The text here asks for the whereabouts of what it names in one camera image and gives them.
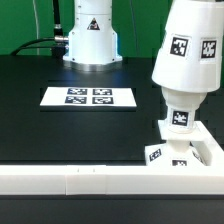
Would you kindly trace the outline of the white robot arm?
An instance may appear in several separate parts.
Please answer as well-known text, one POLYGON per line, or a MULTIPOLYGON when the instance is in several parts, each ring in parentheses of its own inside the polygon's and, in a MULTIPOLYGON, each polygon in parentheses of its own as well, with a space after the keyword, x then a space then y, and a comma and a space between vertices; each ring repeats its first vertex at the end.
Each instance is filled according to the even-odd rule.
POLYGON ((112 28, 112 0, 74 0, 75 24, 68 35, 66 67, 108 71, 122 65, 117 33, 112 28))

